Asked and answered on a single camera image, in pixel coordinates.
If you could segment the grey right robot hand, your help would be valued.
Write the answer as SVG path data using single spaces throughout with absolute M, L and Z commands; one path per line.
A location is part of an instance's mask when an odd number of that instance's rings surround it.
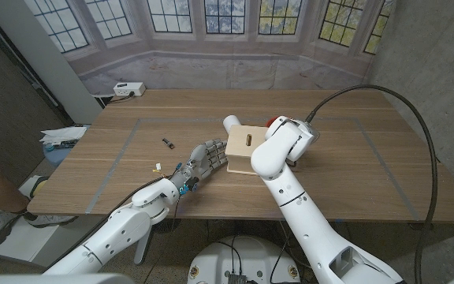
M 311 136 L 310 144 L 313 144 L 319 138 L 319 131 L 317 129 L 315 129 L 310 122 L 306 121 L 305 125 L 306 125 L 306 127 L 308 129 L 308 132 L 310 133 L 310 136 Z

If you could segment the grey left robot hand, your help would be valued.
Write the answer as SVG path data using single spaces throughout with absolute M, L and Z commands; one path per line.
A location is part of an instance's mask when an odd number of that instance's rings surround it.
M 228 162 L 226 146 L 226 140 L 214 139 L 198 144 L 192 150 L 188 161 L 180 164 L 170 178 L 181 195 L 195 191 L 200 181 Z

